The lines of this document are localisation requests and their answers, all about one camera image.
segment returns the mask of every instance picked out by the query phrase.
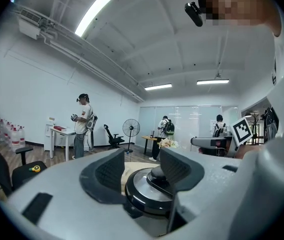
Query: chair armrest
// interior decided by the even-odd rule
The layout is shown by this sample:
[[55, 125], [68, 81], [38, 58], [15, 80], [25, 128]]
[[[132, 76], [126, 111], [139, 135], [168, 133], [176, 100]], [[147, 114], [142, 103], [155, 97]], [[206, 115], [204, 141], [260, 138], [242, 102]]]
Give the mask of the chair armrest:
[[25, 147], [18, 148], [18, 149], [15, 151], [15, 153], [16, 153], [16, 154], [26, 153], [26, 152], [31, 151], [31, 150], [33, 150], [33, 147], [25, 146]]

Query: wooden floor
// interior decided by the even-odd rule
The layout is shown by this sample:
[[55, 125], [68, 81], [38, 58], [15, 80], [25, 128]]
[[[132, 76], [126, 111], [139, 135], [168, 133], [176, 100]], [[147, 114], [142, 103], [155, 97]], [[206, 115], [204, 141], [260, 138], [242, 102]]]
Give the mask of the wooden floor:
[[[35, 146], [35, 145], [27, 145], [33, 148], [32, 151], [26, 153], [26, 163], [31, 163], [35, 161], [42, 161], [45, 163], [47, 167], [54, 166], [59, 163], [65, 162], [65, 149], [64, 148], [55, 148], [54, 149], [54, 157], [50, 158], [50, 151], [44, 151], [43, 146]], [[128, 145], [121, 145], [121, 148], [127, 148]], [[99, 152], [107, 151], [108, 147], [96, 147], [93, 151], [84, 152], [84, 156], [90, 156], [92, 154], [96, 154]], [[144, 149], [142, 147], [130, 144], [130, 149], [133, 150], [132, 153], [124, 155], [125, 162], [142, 162], [142, 163], [151, 163], [151, 164], [160, 164], [160, 162], [152, 162], [149, 160], [149, 157], [144, 155]], [[21, 156], [19, 154], [15, 154], [8, 145], [5, 143], [0, 143], [0, 153], [5, 158], [10, 175], [12, 175], [12, 171], [22, 165]], [[69, 160], [72, 159], [73, 149], [69, 149]]]

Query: black chair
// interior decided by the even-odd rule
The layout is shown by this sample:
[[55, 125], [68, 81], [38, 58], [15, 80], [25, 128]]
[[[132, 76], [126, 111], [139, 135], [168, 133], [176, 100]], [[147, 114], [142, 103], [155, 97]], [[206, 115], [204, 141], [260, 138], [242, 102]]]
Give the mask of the black chair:
[[121, 138], [123, 138], [123, 136], [117, 137], [117, 135], [119, 135], [119, 134], [114, 134], [114, 137], [113, 137], [110, 130], [109, 130], [109, 127], [106, 124], [104, 125], [104, 129], [107, 131], [108, 143], [110, 143], [111, 148], [118, 149], [120, 147], [119, 146], [120, 143], [124, 142], [124, 139], [121, 139]]
[[[18, 189], [25, 182], [44, 171], [47, 167], [42, 161], [35, 161], [26, 164], [26, 152], [33, 150], [32, 147], [22, 147], [15, 152], [21, 154], [22, 166], [15, 168], [12, 172], [12, 184], [10, 179], [9, 166], [5, 158], [0, 153], [0, 186], [6, 196], [9, 196], [14, 190]], [[40, 166], [41, 172], [29, 171], [34, 166]]]

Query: glass wall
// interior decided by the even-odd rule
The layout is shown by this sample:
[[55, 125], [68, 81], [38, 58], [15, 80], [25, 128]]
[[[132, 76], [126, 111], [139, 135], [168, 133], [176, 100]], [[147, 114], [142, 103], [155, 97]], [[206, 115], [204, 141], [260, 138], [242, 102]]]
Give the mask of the glass wall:
[[[140, 132], [136, 136], [135, 144], [145, 146], [146, 140], [142, 136], [159, 134], [158, 125], [163, 116], [171, 119], [175, 126], [174, 140], [182, 149], [190, 150], [190, 140], [193, 137], [212, 137], [212, 125], [216, 123], [217, 115], [223, 116], [227, 126], [239, 119], [236, 106], [152, 106], [141, 107], [139, 112]], [[152, 141], [147, 147], [152, 149]]]

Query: black backpack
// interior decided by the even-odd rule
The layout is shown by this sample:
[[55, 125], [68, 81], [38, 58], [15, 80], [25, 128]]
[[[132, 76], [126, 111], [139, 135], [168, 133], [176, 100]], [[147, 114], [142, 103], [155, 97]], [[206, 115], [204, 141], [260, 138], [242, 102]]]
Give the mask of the black backpack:
[[172, 136], [174, 135], [174, 128], [174, 124], [169, 119], [164, 126], [163, 132], [168, 136]]
[[226, 127], [226, 124], [224, 123], [222, 128], [220, 128], [217, 123], [215, 124], [215, 126], [216, 126], [216, 131], [213, 133], [213, 138], [217, 138], [220, 136], [221, 129]]

